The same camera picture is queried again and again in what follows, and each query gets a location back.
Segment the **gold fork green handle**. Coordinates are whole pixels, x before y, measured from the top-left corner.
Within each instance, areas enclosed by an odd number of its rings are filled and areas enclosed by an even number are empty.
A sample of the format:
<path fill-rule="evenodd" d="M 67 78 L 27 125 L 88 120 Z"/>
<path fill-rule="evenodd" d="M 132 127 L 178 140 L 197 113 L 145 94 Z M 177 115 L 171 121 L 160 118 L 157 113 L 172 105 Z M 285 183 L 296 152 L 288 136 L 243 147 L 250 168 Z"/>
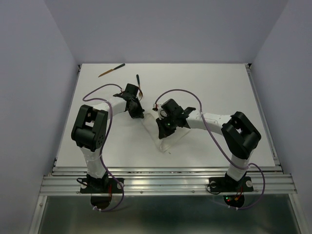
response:
<path fill-rule="evenodd" d="M 138 84 L 139 97 L 142 98 L 143 97 L 143 92 L 141 90 L 139 74 L 136 74 L 136 80 L 137 80 L 137 84 Z"/>

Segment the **white cloth napkin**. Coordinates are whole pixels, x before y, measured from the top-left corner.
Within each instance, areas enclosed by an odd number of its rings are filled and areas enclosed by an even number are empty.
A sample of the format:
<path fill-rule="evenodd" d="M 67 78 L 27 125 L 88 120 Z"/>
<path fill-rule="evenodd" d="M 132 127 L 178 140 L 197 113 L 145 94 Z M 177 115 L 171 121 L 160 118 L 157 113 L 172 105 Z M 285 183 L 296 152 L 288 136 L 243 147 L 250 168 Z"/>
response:
<path fill-rule="evenodd" d="M 159 130 L 156 123 L 156 117 L 157 115 L 151 111 L 145 112 L 144 119 L 141 120 L 141 123 L 153 140 L 156 148 L 162 153 L 166 152 L 169 148 L 171 148 L 190 132 L 190 129 L 187 128 L 177 128 L 176 131 L 169 137 L 159 139 Z"/>

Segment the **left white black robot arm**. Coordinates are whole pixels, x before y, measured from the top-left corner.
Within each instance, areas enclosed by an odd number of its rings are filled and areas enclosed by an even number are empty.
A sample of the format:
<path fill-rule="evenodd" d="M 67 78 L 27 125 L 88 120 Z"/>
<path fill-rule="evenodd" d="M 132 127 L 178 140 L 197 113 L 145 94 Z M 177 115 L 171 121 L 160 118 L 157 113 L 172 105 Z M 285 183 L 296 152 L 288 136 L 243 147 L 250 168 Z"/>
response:
<path fill-rule="evenodd" d="M 104 192 L 108 188 L 107 170 L 101 163 L 101 148 L 107 138 L 107 124 L 113 116 L 128 112 L 130 117 L 144 118 L 144 109 L 137 97 L 114 97 L 104 101 L 99 106 L 82 105 L 78 111 L 71 139 L 81 149 L 87 174 L 83 185 L 86 188 Z"/>

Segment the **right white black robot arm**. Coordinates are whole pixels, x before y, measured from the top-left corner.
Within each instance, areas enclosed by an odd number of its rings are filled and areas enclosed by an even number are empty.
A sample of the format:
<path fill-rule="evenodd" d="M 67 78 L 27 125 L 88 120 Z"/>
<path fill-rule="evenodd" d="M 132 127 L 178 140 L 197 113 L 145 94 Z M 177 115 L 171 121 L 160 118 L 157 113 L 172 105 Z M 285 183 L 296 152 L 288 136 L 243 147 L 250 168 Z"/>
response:
<path fill-rule="evenodd" d="M 182 113 L 159 116 L 156 124 L 160 139 L 169 137 L 177 128 L 207 130 L 219 150 L 225 154 L 213 134 L 223 136 L 232 153 L 231 157 L 226 157 L 230 165 L 224 178 L 224 184 L 229 190 L 236 190 L 241 186 L 251 154 L 261 140 L 260 132 L 242 112 L 235 112 L 233 115 L 217 115 L 193 110 L 187 115 Z"/>

